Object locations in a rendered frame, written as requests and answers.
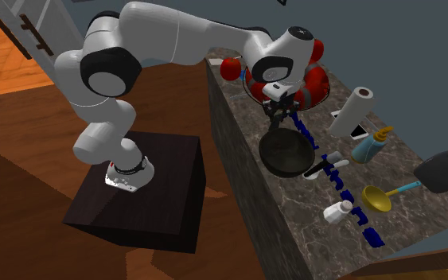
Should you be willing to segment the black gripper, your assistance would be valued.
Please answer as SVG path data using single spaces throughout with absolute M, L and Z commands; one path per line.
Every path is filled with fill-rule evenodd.
M 294 101 L 293 95 L 288 95 L 278 102 L 269 99 L 263 101 L 263 110 L 265 114 L 273 119 L 277 110 L 286 110 L 286 115 L 294 115 L 300 109 L 300 102 Z

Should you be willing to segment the black frying pan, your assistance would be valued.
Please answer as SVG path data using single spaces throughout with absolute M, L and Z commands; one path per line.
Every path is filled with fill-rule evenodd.
M 314 163 L 315 152 L 306 136 L 297 130 L 269 130 L 259 141 L 259 156 L 267 170 L 277 177 L 302 175 Z

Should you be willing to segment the red apple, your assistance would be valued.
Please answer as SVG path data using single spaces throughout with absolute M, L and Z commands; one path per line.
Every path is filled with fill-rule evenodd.
M 241 63 L 237 58 L 226 58 L 220 65 L 220 75 L 227 81 L 233 81 L 241 75 Z

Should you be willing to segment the black tool with grey tip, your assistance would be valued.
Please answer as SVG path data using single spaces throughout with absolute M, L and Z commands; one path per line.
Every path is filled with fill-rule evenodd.
M 316 173 L 317 171 L 320 171 L 321 169 L 324 169 L 327 166 L 333 165 L 334 163 L 340 161 L 343 159 L 343 155 L 339 151 L 334 151 L 331 154 L 325 155 L 323 157 L 323 160 L 319 163 L 317 163 L 314 167 L 306 171 L 303 176 L 308 177 L 312 174 Z

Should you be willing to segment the white paper towel roll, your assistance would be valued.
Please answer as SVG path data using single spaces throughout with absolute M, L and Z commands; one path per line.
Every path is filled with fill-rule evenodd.
M 375 104 L 373 92 L 366 87 L 356 87 L 344 106 L 332 113 L 334 120 L 329 132 L 334 137 L 350 136 Z

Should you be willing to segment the white phone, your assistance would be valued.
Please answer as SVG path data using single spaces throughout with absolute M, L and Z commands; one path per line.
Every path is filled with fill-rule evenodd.
M 340 113 L 340 110 L 338 111 L 333 111 L 330 114 L 336 118 Z M 356 128 L 352 131 L 352 133 L 350 134 L 350 137 L 353 140 L 358 140 L 358 139 L 362 139 L 362 138 L 366 138 L 369 136 L 369 133 L 366 131 L 366 129 L 364 129 L 360 124 L 358 124 L 356 126 Z

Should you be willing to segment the blue bottle with yellow pump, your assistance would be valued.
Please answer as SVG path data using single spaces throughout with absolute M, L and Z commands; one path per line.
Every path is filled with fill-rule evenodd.
M 392 126 L 386 126 L 374 134 L 369 135 L 351 153 L 351 158 L 358 164 L 370 162 L 385 146 L 388 133 L 393 130 Z

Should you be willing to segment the white salt shaker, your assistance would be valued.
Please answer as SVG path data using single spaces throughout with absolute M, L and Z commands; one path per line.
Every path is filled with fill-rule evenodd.
M 325 220 L 330 224 L 337 224 L 353 210 L 353 204 L 349 200 L 337 202 L 323 211 Z

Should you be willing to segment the dark robot stand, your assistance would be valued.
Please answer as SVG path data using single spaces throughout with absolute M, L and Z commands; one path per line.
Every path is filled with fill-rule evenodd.
M 205 167 L 197 136 L 130 131 L 154 165 L 136 192 L 105 182 L 108 162 L 93 165 L 63 222 L 121 246 L 194 253 L 205 196 Z

